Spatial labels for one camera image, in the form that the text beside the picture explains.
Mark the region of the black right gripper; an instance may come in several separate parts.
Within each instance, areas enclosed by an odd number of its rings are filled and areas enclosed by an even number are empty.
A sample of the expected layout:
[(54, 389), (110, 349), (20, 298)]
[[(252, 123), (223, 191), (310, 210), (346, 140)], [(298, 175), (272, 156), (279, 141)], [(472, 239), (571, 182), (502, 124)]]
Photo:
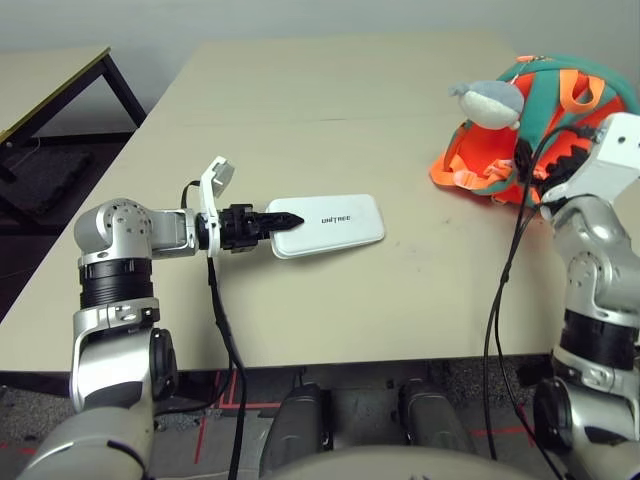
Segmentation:
[[(585, 163), (589, 150), (577, 145), (571, 146), (568, 155), (559, 156), (555, 162), (546, 166), (548, 176), (545, 179), (545, 188), (551, 189), (568, 181), (571, 176)], [(519, 138), (514, 150), (514, 165), (517, 171), (517, 179), (525, 181), (528, 178), (533, 158), (533, 150), (528, 141)]]

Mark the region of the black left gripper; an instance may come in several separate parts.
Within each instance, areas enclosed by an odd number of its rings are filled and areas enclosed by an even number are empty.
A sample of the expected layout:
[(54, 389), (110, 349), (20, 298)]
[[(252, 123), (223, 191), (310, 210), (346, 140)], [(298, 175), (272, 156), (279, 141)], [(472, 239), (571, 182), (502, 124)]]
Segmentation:
[(289, 212), (259, 213), (252, 204), (232, 204), (219, 214), (220, 247), (231, 252), (252, 250), (263, 235), (292, 230), (304, 219)]

